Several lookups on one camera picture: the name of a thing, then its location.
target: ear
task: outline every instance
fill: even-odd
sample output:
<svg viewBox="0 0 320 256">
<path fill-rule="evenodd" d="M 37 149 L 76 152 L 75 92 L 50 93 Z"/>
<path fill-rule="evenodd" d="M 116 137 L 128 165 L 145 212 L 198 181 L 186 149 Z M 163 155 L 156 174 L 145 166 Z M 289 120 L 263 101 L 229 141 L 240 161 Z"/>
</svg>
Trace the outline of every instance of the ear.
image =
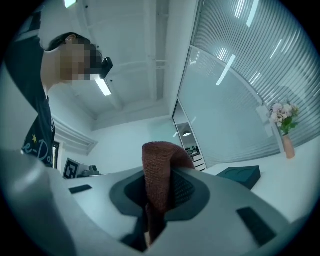
<svg viewBox="0 0 320 256">
<path fill-rule="evenodd" d="M 68 42 L 71 42 L 73 41 L 74 39 L 76 39 L 76 35 L 75 34 L 71 34 L 69 35 L 66 39 L 65 39 L 65 42 L 68 43 Z"/>
</svg>

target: ceiling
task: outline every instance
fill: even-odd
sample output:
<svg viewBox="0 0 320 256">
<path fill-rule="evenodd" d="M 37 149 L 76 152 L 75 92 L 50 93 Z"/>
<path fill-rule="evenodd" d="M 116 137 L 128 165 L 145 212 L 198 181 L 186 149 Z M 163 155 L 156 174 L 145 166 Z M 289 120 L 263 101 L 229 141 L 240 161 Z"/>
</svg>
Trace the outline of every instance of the ceiling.
<svg viewBox="0 0 320 256">
<path fill-rule="evenodd" d="M 78 0 L 68 9 L 63 0 L 44 4 L 39 31 L 44 47 L 75 32 L 113 62 L 106 78 L 109 96 L 95 81 L 58 88 L 95 121 L 93 129 L 117 124 L 109 121 L 115 117 L 118 124 L 144 119 L 146 110 L 147 118 L 168 115 L 163 99 L 168 17 L 169 0 Z"/>
</svg>

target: pink flowers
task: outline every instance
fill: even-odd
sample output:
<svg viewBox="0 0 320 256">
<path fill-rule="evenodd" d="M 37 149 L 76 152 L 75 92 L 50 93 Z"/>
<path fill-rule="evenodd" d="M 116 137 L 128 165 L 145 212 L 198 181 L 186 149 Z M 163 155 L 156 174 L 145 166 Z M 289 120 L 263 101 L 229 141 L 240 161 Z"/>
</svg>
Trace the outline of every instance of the pink flowers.
<svg viewBox="0 0 320 256">
<path fill-rule="evenodd" d="M 283 135 L 287 135 L 298 124 L 293 122 L 293 118 L 298 116 L 298 111 L 298 107 L 289 102 L 284 105 L 275 103 L 270 109 L 270 116 L 276 126 L 283 132 Z"/>
</svg>

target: brown cloth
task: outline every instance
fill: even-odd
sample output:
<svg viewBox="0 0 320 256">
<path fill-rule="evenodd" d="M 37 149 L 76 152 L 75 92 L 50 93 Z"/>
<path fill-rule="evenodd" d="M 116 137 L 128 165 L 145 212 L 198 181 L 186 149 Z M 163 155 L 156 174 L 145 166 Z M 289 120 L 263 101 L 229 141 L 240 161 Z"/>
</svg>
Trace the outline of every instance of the brown cloth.
<svg viewBox="0 0 320 256">
<path fill-rule="evenodd" d="M 172 208 L 172 200 L 169 198 L 171 168 L 195 169 L 195 166 L 182 147 L 170 142 L 144 144 L 142 163 L 148 198 L 146 215 L 152 243 L 164 230 L 165 213 Z"/>
</svg>

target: black t-shirt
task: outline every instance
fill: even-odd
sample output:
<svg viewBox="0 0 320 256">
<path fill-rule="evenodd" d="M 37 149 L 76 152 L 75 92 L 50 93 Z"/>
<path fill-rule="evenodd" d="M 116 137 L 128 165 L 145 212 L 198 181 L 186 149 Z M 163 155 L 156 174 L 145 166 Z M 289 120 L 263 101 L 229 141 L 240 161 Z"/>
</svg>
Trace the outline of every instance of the black t-shirt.
<svg viewBox="0 0 320 256">
<path fill-rule="evenodd" d="M 24 97 L 38 116 L 25 138 L 22 150 L 36 156 L 48 167 L 53 166 L 55 124 L 51 116 L 49 98 L 41 82 L 44 50 L 37 36 L 14 42 L 6 52 L 6 67 Z"/>
</svg>

